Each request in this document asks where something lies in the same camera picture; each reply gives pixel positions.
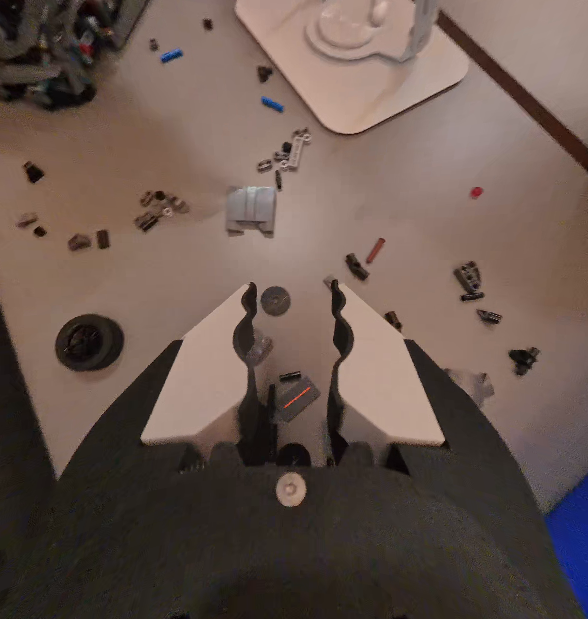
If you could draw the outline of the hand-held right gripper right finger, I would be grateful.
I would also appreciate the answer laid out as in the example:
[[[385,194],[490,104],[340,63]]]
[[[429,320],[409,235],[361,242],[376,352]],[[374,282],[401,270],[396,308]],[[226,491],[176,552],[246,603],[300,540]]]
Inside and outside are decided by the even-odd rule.
[[[373,462],[393,445],[441,447],[445,436],[401,332],[345,284],[330,283],[336,360],[330,377],[327,434],[331,458],[366,444]]]

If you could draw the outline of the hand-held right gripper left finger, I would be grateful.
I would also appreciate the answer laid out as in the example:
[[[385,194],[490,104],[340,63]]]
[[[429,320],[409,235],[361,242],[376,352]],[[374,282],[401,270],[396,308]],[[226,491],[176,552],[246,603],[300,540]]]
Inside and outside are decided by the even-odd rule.
[[[247,355],[254,345],[255,283],[241,286],[187,332],[142,432],[144,445],[188,443],[208,459],[221,442],[250,442],[258,389]]]

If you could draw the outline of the grey lego car model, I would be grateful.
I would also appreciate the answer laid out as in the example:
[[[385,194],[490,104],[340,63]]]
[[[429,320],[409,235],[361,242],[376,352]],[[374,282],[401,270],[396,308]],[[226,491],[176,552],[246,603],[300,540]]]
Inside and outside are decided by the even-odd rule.
[[[0,1],[0,99],[50,112],[91,102],[92,67],[120,51],[150,1]]]

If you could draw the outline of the pile of loose lego pieces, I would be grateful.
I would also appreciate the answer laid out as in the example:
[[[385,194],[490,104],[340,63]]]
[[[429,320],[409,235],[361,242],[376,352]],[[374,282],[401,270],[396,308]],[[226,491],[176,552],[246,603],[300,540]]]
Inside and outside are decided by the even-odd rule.
[[[367,264],[373,262],[373,259],[382,247],[384,241],[383,238],[378,239],[366,260]],[[355,254],[347,254],[345,262],[351,273],[360,281],[364,281],[368,277],[368,271],[362,266],[362,263],[360,263]],[[470,301],[483,298],[483,296],[483,293],[472,292],[462,295],[460,299],[462,301]],[[499,317],[497,314],[484,310],[477,310],[477,314],[487,324],[498,324],[501,319],[501,316]],[[401,328],[401,323],[396,318],[394,312],[384,314],[384,319],[394,328],[398,330]],[[538,361],[540,349],[536,347],[530,347],[529,349],[513,349],[509,351],[508,355],[514,363],[515,374],[524,376],[530,371],[533,364]],[[470,386],[472,388],[471,397],[475,399],[476,396],[478,398],[476,400],[477,402],[483,403],[485,399],[490,398],[494,393],[488,380],[489,377],[484,373],[462,373],[449,368],[445,369],[445,372],[458,384],[458,386]],[[277,393],[276,386],[271,385],[269,388],[269,407],[275,406],[276,402],[277,411],[284,421],[289,422],[292,418],[296,417],[301,410],[304,410],[306,406],[313,402],[314,399],[319,397],[316,387],[313,386],[308,378],[303,377],[300,371],[281,375],[279,378],[279,386],[289,387],[290,389],[288,391],[282,391],[278,394],[280,398],[275,400],[275,394]]]

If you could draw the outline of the black round lego disc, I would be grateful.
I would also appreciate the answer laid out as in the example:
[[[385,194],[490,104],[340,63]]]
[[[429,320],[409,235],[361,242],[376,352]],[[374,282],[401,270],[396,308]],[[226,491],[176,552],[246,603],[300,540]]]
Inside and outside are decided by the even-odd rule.
[[[263,311],[269,316],[281,316],[290,309],[290,293],[281,286],[267,287],[260,296],[260,304]]]

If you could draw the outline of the black lego wheel with rim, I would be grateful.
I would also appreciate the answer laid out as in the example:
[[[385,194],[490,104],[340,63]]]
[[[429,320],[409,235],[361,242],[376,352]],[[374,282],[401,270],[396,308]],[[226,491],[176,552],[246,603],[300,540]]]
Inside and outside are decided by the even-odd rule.
[[[97,314],[82,314],[66,322],[56,337],[59,362],[74,372],[92,372],[111,366],[124,346],[120,325]]]

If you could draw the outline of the group of small grey lego pieces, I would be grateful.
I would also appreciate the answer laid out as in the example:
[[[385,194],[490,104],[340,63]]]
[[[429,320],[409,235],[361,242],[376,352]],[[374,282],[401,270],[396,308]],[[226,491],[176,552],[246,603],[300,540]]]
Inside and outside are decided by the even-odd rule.
[[[142,211],[134,219],[134,226],[139,231],[147,233],[162,219],[190,212],[190,204],[174,194],[162,190],[146,191],[139,198]]]

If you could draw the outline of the dark grey lego panel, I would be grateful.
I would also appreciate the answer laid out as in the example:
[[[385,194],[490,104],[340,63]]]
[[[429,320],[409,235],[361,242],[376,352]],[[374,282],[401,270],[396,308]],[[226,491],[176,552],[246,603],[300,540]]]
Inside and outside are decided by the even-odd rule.
[[[275,187],[228,187],[225,202],[225,230],[229,236],[240,236],[255,229],[263,236],[274,236],[277,209]]]

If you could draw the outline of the cluster of small lego connectors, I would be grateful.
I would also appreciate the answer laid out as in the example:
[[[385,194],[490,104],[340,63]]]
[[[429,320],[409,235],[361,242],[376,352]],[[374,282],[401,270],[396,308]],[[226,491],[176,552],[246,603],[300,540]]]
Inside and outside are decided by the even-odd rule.
[[[295,129],[290,140],[282,143],[281,150],[275,151],[272,157],[260,160],[256,164],[257,172],[261,174],[274,172],[275,189],[281,192],[284,174],[298,171],[303,150],[312,140],[313,136],[308,127]]]

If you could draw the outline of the blue plastic storage bin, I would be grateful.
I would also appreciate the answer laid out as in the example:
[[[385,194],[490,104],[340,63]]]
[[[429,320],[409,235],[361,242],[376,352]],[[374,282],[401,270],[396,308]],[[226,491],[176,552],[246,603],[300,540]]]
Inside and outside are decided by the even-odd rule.
[[[588,474],[545,519],[562,569],[588,618]]]

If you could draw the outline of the wooden and white book stand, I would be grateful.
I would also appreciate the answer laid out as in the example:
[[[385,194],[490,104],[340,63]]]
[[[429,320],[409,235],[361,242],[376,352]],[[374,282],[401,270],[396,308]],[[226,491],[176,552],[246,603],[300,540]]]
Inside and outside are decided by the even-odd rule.
[[[429,43],[437,5],[437,1],[324,1],[306,25],[306,38],[328,58],[378,57],[401,64]]]

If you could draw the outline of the white rounded base plate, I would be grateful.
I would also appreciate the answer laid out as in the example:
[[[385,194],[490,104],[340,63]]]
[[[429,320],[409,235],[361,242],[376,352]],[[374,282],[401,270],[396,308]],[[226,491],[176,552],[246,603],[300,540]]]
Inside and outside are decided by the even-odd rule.
[[[437,19],[425,48],[401,64],[378,57],[339,61],[324,56],[306,38],[306,25],[323,2],[236,1],[235,14],[333,133],[362,133],[466,76],[467,55],[436,25]]]

